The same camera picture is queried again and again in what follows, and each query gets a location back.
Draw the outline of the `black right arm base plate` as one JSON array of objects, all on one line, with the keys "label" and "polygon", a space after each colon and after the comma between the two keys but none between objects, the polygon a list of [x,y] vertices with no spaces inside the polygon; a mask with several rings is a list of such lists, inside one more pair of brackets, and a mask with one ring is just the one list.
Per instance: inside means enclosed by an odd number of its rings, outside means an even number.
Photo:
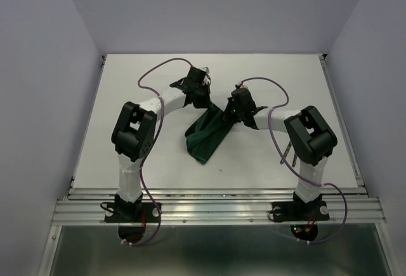
[{"label": "black right arm base plate", "polygon": [[294,192],[292,200],[272,202],[271,206],[268,219],[276,223],[330,220],[327,203],[322,199],[322,194],[316,199],[305,203]]}]

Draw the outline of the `steel fork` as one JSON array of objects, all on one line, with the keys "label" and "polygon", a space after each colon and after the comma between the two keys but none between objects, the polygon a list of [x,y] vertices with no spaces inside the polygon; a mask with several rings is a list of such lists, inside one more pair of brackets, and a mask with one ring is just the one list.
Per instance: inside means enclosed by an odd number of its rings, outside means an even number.
[{"label": "steel fork", "polygon": [[284,150],[283,158],[281,158],[280,164],[283,164],[284,161],[286,160],[286,158],[287,158],[287,156],[289,154],[289,151],[291,150],[291,147],[292,147],[292,143],[289,142],[288,145],[286,146],[285,150]]}]

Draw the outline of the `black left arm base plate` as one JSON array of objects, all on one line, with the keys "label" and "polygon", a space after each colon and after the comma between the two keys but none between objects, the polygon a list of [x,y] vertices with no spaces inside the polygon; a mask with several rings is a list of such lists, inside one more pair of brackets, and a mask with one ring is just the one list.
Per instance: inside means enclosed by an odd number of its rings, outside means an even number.
[{"label": "black left arm base plate", "polygon": [[157,202],[143,202],[143,196],[135,202],[128,202],[115,195],[113,202],[101,202],[100,208],[104,210],[106,223],[156,223],[160,221],[162,205]]}]

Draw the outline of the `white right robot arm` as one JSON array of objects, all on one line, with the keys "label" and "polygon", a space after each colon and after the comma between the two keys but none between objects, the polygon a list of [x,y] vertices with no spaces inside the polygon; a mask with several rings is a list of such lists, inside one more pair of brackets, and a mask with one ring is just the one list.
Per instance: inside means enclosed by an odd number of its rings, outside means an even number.
[{"label": "white right robot arm", "polygon": [[314,106],[302,110],[277,110],[257,106],[246,87],[231,92],[223,120],[241,122],[255,130],[281,132],[289,136],[294,153],[299,159],[298,185],[292,212],[306,219],[315,211],[312,201],[320,196],[322,177],[328,157],[337,145],[337,137],[321,113]]}]

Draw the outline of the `dark green cloth napkin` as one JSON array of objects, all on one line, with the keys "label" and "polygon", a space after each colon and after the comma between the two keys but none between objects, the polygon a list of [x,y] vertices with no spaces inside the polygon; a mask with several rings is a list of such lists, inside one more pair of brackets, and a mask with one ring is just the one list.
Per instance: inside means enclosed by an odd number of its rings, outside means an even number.
[{"label": "dark green cloth napkin", "polygon": [[205,165],[233,125],[223,120],[223,111],[212,103],[185,132],[188,154]]}]

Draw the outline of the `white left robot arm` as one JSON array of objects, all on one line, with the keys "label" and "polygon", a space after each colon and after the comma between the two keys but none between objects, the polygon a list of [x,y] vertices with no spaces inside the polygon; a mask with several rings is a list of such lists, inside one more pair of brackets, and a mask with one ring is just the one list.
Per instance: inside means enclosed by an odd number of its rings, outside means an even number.
[{"label": "white left robot arm", "polygon": [[210,83],[207,67],[190,67],[186,77],[170,84],[155,98],[122,106],[111,140],[119,159],[119,187],[114,202],[126,221],[135,221],[141,215],[140,170],[155,143],[155,128],[165,116],[187,105],[207,108],[211,102]]}]

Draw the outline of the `steel table knife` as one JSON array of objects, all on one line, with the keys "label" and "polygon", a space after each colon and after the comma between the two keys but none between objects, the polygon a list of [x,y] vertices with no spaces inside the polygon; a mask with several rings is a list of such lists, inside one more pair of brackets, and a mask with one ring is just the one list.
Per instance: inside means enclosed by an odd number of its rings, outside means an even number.
[{"label": "steel table knife", "polygon": [[295,166],[296,166],[297,159],[298,159],[298,156],[297,156],[297,154],[295,153],[295,154],[294,154],[294,157],[293,157],[293,160],[292,160],[292,167],[295,167]]}]

